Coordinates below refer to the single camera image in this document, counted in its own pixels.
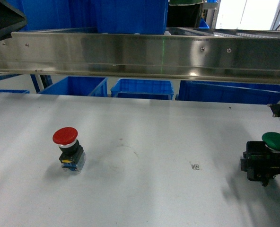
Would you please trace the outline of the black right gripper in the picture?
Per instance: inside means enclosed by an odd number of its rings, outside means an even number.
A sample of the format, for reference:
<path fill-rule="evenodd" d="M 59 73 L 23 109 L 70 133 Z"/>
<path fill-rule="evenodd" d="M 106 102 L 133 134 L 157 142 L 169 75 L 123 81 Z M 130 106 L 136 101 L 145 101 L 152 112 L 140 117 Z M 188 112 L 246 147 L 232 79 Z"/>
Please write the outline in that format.
<path fill-rule="evenodd" d="M 248 141 L 240 168 L 246 172 L 248 180 L 261 182 L 266 187 L 270 180 L 280 175 L 280 153 L 271 151 L 262 140 Z"/>

